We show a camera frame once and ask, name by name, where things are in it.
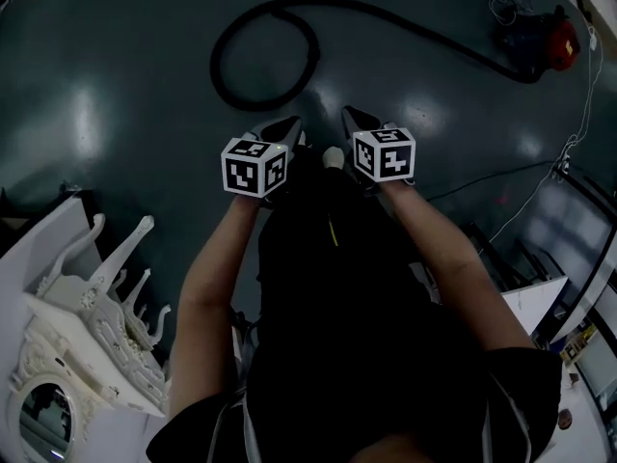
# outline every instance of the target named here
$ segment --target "black cable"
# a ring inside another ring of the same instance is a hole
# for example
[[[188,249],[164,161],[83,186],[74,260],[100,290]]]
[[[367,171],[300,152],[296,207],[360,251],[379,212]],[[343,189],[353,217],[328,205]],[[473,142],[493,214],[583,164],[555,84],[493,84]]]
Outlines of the black cable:
[[[470,185],[474,185],[475,183],[478,183],[478,182],[483,181],[483,180],[488,180],[489,178],[501,177],[503,175],[511,175],[511,174],[515,174],[517,172],[522,172],[524,170],[529,170],[531,168],[536,168],[536,167],[539,167],[539,166],[552,165],[553,163],[554,163],[554,161],[540,161],[539,163],[534,163],[533,165],[521,166],[519,168],[515,168],[514,170],[506,170],[504,172],[495,172],[493,174],[485,175],[483,177],[480,177],[480,178],[477,178],[475,180],[472,180],[472,181],[469,181],[467,183],[464,183],[460,187],[457,187],[455,189],[452,189],[452,190],[449,190],[447,192],[444,192],[443,194],[440,194],[439,196],[429,197],[426,200],[427,201],[435,201],[436,199],[441,199],[442,197],[454,194],[454,193],[456,193],[456,192],[458,192],[460,190],[463,190],[463,189],[469,187]]]
[[[543,70],[539,68],[533,73],[523,73],[504,67],[484,55],[480,55],[478,52],[463,46],[457,41],[451,40],[450,38],[420,26],[419,24],[415,24],[411,20],[401,17],[400,15],[393,14],[390,11],[381,9],[374,5],[359,2],[358,0],[271,0],[253,7],[236,18],[233,22],[231,22],[229,27],[223,32],[214,45],[212,55],[210,56],[210,77],[212,79],[214,89],[225,103],[244,111],[260,112],[275,110],[291,101],[291,99],[296,97],[309,83],[310,78],[317,68],[317,62],[319,61],[321,53],[319,50],[319,40],[311,27],[302,18],[295,14],[291,14],[286,10],[288,7],[298,6],[337,7],[339,9],[349,9],[352,11],[373,15],[386,20],[391,24],[395,24],[407,31],[416,33],[424,38],[448,46],[449,48],[472,58],[483,66],[491,68],[495,72],[500,73],[513,81],[524,84],[532,84],[537,82],[543,73]],[[294,84],[286,93],[272,99],[252,101],[238,97],[228,89],[221,73],[221,62],[223,59],[223,52],[234,35],[253,20],[266,14],[271,14],[273,17],[285,20],[290,24],[295,25],[305,36],[308,42],[307,65],[305,66],[300,79],[298,79],[298,82],[296,82],[296,84]]]

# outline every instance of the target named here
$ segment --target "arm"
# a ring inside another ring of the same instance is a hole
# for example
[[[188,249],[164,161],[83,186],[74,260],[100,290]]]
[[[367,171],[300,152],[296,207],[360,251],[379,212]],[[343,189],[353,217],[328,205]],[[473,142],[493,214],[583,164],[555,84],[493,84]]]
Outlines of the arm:
[[[426,259],[443,304],[454,311],[484,350],[533,348],[469,239],[445,216],[400,181],[382,183],[394,212]]]
[[[186,275],[172,351],[170,419],[232,381],[228,308],[258,209],[258,199],[236,197]]]

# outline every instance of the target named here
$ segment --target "dark gray floor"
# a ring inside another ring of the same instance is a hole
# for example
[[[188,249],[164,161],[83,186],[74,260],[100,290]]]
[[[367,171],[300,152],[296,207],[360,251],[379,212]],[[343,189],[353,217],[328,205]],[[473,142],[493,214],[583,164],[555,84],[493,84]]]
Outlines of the dark gray floor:
[[[159,305],[176,304],[187,267],[230,201],[221,188],[221,149],[229,137],[275,115],[226,106],[208,74],[221,32],[263,1],[15,0],[1,17],[2,185],[24,204],[49,199],[63,179],[92,188],[118,239],[142,215],[153,214],[156,227],[137,251],[133,275],[141,275],[141,263],[152,268],[145,296]],[[499,58],[487,0],[363,1]],[[539,13],[563,4],[586,48],[581,19],[565,0],[533,2]],[[321,8],[297,14],[317,33],[322,61],[308,88],[278,113],[302,116],[318,147],[342,144],[339,110],[345,104],[409,127],[426,196],[553,159],[577,131],[586,49],[571,70],[550,71],[526,86],[366,15]],[[230,82],[253,97],[282,92],[303,66],[304,53],[297,31],[264,19],[230,53]],[[617,153],[615,73],[605,60],[588,138],[572,151],[576,163],[608,182],[614,181]],[[544,173],[496,178],[437,206],[456,222],[475,221],[493,234]],[[256,317],[259,300],[255,244],[234,298],[249,318]],[[168,320],[166,348],[175,311]]]

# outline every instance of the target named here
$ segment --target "white ornate furniture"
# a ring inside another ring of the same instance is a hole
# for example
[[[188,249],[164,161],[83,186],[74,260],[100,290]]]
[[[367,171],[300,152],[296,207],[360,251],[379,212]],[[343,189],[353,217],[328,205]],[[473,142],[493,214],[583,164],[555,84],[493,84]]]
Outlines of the white ornate furniture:
[[[122,304],[114,290],[125,271],[113,283],[154,226],[153,218],[143,218],[89,279],[62,274],[65,262],[93,244],[104,222],[102,214],[96,215],[90,232],[58,255],[36,296],[23,293],[34,318],[12,376],[8,422],[12,440],[21,446],[17,452],[28,461],[78,460],[88,423],[101,407],[124,405],[158,417],[167,411],[171,380],[151,350],[161,340],[171,309],[163,308],[150,335],[141,320],[145,307],[133,313],[149,270]]]

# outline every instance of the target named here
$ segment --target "floor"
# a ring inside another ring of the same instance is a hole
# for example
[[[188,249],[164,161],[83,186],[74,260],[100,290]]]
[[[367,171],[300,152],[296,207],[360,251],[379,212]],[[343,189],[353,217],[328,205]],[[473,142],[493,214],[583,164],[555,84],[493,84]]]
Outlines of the floor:
[[[339,111],[346,104],[407,126],[427,197],[552,160],[580,124],[586,50],[572,69],[521,85],[375,18],[325,8],[295,11],[314,28],[322,51],[304,92],[279,112],[233,110],[210,84],[209,54],[235,17],[264,1],[14,0],[0,17],[2,185],[26,205],[52,198],[63,180],[92,188],[118,240],[141,216],[154,215],[156,227],[130,271],[137,281],[144,267],[152,269],[144,296],[159,306],[177,303],[191,260],[231,199],[221,188],[220,151],[256,123],[300,115],[318,148],[343,143]],[[502,60],[491,42],[487,0],[362,1]],[[566,0],[533,3],[536,12],[564,5],[586,46],[582,21]],[[295,30],[264,18],[229,53],[229,82],[255,98],[280,93],[303,66],[304,46]],[[616,74],[606,58],[588,138],[572,151],[578,165],[607,184],[617,168]],[[545,171],[493,178],[436,205],[491,235]],[[266,218],[263,211],[258,225]],[[505,232],[498,244],[508,241]],[[256,273],[254,238],[234,297],[251,319],[258,314]],[[174,321],[175,311],[165,349]]]

